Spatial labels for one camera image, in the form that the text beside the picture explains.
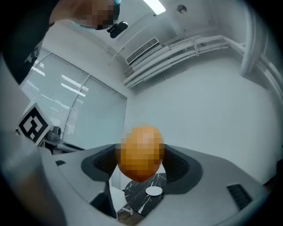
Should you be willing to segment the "white chair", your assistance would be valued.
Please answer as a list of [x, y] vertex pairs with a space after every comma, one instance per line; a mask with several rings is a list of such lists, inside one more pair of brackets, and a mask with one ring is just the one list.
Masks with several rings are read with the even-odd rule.
[[125, 208], [125, 206], [128, 204], [125, 198], [125, 193], [122, 190], [119, 190], [113, 186], [110, 187], [110, 195], [112, 204], [114, 207], [114, 210], [116, 212], [116, 217], [118, 219], [118, 213], [120, 210], [126, 211], [130, 213], [130, 215], [133, 215], [133, 209], [132, 208]]

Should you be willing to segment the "person's black clothing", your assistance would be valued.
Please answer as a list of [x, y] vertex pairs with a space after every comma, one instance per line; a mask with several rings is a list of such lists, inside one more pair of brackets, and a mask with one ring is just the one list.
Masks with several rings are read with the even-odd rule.
[[0, 52], [14, 80], [21, 84], [38, 59], [43, 39], [56, 22], [71, 20], [82, 0], [7, 0], [0, 22]]

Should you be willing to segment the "white air vent grille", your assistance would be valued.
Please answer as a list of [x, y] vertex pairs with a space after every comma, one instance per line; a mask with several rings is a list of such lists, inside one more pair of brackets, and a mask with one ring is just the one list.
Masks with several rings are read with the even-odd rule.
[[138, 49], [136, 49], [133, 53], [131, 53], [126, 59], [126, 63], [130, 65], [133, 63], [137, 58], [139, 58], [143, 53], [148, 51], [149, 49], [153, 48], [154, 46], [158, 45], [160, 42], [156, 37], [148, 40], [146, 43], [141, 45]]

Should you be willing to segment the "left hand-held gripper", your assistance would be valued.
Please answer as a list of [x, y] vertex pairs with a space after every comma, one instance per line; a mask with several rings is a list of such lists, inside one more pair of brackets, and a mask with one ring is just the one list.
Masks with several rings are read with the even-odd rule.
[[47, 148], [51, 153], [56, 147], [64, 153], [84, 151], [81, 147], [61, 141], [61, 128], [52, 124], [37, 103], [23, 114], [17, 129], [36, 146]]

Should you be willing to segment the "rectangular ceiling light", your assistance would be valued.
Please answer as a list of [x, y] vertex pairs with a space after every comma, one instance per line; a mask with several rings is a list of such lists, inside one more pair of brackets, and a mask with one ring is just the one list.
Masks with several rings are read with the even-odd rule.
[[166, 12], [165, 7], [159, 0], [143, 0], [153, 11], [156, 15], [162, 14]]

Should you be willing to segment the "white ceiling pipe bundle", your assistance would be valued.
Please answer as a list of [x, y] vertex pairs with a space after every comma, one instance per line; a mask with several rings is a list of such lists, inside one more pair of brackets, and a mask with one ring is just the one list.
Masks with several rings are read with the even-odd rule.
[[223, 35], [191, 38], [188, 42], [178, 44], [176, 47], [143, 65], [126, 78], [123, 84], [130, 89], [189, 58], [226, 48], [232, 48], [235, 51], [239, 51], [239, 53], [243, 53], [245, 43], [238, 43]]

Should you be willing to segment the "white round plate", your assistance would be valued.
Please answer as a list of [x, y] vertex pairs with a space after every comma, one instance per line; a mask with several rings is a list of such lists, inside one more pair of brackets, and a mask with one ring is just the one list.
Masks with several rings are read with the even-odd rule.
[[149, 196], [159, 196], [163, 193], [163, 189], [158, 186], [150, 186], [145, 190], [145, 192]]

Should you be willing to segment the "orange round fruit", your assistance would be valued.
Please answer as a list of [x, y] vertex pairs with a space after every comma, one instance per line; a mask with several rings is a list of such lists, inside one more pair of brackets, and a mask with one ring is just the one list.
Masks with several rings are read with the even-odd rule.
[[159, 170], [164, 155], [162, 134], [152, 126], [131, 128], [115, 150], [120, 171], [138, 183], [148, 180]]

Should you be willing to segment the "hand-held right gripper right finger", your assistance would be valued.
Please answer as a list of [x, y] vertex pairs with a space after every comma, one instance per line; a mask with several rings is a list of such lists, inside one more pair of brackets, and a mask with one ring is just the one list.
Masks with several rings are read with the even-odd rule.
[[[196, 159], [203, 168], [199, 183], [185, 194], [165, 195], [137, 226], [242, 226], [267, 199], [267, 189], [232, 162], [213, 155], [171, 145]], [[227, 186], [240, 184], [252, 198], [239, 210]]]

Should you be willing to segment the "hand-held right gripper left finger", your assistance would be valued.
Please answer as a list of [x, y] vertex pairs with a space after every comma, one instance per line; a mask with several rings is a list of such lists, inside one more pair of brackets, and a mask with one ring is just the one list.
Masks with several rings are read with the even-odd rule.
[[43, 169], [66, 226], [124, 226], [114, 218], [109, 180], [117, 163], [115, 145], [52, 155], [41, 148]]

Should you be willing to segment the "white curved wall pipes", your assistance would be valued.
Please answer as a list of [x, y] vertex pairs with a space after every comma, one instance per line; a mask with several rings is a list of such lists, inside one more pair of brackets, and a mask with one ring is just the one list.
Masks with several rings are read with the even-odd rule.
[[283, 74], [265, 55], [269, 41], [268, 31], [256, 13], [249, 8], [245, 9], [245, 17], [246, 40], [240, 75], [246, 76], [254, 66], [258, 67], [277, 95], [280, 105], [283, 106]]

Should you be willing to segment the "black marble round table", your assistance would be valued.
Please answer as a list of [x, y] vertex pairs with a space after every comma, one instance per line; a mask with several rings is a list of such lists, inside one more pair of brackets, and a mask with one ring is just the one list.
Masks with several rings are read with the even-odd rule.
[[165, 173], [156, 173], [142, 183], [131, 181], [124, 189], [125, 199], [131, 209], [146, 217], [157, 207], [164, 197], [163, 193], [158, 196], [150, 196], [146, 193], [146, 189], [151, 186], [163, 188], [165, 185]]

